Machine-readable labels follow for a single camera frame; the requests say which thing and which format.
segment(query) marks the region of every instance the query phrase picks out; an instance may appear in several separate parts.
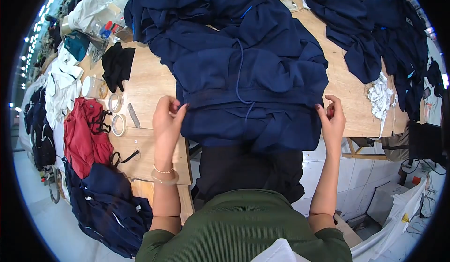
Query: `light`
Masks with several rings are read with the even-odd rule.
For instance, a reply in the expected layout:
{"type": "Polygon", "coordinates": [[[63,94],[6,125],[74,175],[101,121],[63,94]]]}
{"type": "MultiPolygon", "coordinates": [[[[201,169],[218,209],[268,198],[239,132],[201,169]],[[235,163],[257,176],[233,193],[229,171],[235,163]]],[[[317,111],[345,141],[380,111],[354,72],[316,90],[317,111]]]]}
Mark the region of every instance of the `light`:
{"type": "Polygon", "coordinates": [[[42,16],[42,13],[44,12],[44,9],[45,9],[45,5],[42,6],[41,10],[39,11],[39,17],[42,16]]]}

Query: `woman's right arm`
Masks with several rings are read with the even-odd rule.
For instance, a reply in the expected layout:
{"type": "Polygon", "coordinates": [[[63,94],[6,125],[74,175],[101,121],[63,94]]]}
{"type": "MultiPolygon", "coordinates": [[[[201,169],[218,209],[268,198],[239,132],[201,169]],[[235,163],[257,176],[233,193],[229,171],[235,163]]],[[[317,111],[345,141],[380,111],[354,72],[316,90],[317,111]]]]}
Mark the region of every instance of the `woman's right arm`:
{"type": "Polygon", "coordinates": [[[333,95],[325,95],[325,98],[332,101],[327,107],[327,111],[321,105],[316,105],[322,122],[323,140],[327,154],[322,174],[312,197],[308,217],[309,225],[314,233],[325,228],[336,227],[333,216],[336,209],[341,141],[346,121],[341,100],[333,95]]]}

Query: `red garment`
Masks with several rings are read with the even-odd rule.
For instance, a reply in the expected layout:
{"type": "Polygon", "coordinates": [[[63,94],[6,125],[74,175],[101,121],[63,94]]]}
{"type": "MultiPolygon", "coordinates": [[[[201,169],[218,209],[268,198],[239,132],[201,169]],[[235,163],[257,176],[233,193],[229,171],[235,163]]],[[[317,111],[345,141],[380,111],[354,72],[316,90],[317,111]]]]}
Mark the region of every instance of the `red garment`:
{"type": "Polygon", "coordinates": [[[64,121],[64,155],[80,179],[89,175],[93,163],[109,164],[114,147],[106,132],[98,131],[103,106],[95,99],[76,98],[64,121]]]}

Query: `woman's right hand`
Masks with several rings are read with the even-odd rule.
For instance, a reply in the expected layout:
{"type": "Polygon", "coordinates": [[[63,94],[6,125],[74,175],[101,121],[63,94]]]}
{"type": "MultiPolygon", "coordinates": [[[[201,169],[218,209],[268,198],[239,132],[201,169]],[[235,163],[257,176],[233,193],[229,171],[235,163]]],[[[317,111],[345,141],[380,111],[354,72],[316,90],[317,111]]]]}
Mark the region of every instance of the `woman's right hand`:
{"type": "Polygon", "coordinates": [[[322,122],[323,141],[328,154],[340,155],[342,135],[344,134],[346,122],[344,111],[341,100],[338,97],[325,95],[325,98],[331,101],[326,111],[320,104],[315,106],[322,122]]]}

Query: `gold bracelet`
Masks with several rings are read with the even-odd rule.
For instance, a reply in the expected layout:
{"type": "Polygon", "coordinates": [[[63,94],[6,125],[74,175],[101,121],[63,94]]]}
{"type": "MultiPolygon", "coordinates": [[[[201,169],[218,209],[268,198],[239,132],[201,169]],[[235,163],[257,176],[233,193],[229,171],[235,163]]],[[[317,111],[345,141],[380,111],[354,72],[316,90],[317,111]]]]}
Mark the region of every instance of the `gold bracelet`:
{"type": "Polygon", "coordinates": [[[173,171],[173,163],[172,163],[172,168],[169,171],[160,171],[155,167],[155,164],[153,164],[153,169],[156,170],[159,173],[170,173],[173,171]]]}

